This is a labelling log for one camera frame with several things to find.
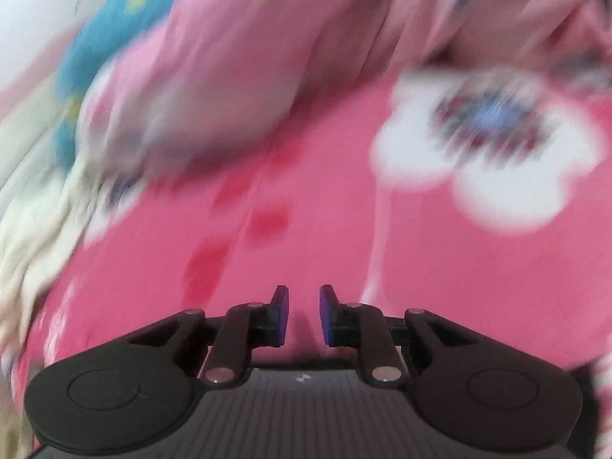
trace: teal fabric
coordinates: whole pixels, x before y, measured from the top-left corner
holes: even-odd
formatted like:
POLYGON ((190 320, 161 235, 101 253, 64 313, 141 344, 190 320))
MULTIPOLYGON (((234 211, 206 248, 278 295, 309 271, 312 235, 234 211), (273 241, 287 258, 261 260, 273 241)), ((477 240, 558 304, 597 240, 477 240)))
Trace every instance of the teal fabric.
MULTIPOLYGON (((167 15, 174 0, 107 0, 68 48, 57 74, 61 99, 82 97, 104 63, 167 15)), ((75 126, 57 128, 56 153, 66 168, 75 156, 75 126)))

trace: round rivet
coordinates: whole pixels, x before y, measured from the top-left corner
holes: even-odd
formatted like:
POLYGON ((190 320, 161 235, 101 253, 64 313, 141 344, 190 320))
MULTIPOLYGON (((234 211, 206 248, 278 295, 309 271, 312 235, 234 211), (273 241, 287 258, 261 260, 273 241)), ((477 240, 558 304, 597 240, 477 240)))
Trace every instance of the round rivet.
POLYGON ((213 368, 206 371, 204 377, 212 383, 227 383, 234 379, 234 371, 230 368, 213 368))
POLYGON ((402 377, 402 372, 392 366, 381 366, 372 371, 372 376, 377 381, 397 381, 402 377))

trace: white flower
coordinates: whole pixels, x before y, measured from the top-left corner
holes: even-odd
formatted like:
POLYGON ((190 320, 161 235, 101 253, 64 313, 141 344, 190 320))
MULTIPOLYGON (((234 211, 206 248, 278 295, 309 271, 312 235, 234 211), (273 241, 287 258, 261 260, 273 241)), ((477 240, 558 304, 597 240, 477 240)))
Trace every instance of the white flower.
MULTIPOLYGON (((533 77, 513 74, 518 97, 544 91, 533 77)), ((504 162, 492 161, 487 149, 467 158, 465 152, 453 153, 436 134, 433 119, 443 99, 466 78, 443 70, 400 78, 394 91, 397 108, 371 146, 374 173, 383 184, 408 193, 451 180, 459 209, 489 230, 520 232, 546 225, 568 204, 571 184, 604 159, 604 138, 587 116, 557 99, 540 108, 539 118, 552 133, 535 153, 504 162)))

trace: bedsheet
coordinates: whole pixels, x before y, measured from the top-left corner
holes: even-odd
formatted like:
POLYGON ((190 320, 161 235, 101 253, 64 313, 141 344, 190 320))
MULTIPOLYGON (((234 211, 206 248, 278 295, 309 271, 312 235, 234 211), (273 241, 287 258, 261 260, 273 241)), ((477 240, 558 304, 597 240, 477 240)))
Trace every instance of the bedsheet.
POLYGON ((582 124, 569 145, 558 130, 544 150, 578 153, 568 160, 579 170, 551 172, 538 162, 545 153, 529 155, 527 176, 551 178, 535 188, 553 193, 543 212, 522 211, 524 175, 479 183, 469 163, 432 170, 432 156, 406 180, 402 147, 422 140, 394 137, 411 87, 402 79, 303 106, 222 168, 172 184, 120 182, 33 322, 13 369, 16 401, 32 363, 182 309, 218 316, 266 301, 279 284, 291 292, 287 343, 259 349, 258 360, 330 355, 317 311, 325 283, 345 302, 392 316, 426 308, 566 368, 602 357, 612 331, 612 93, 600 76, 589 69, 572 96, 553 94, 582 124))

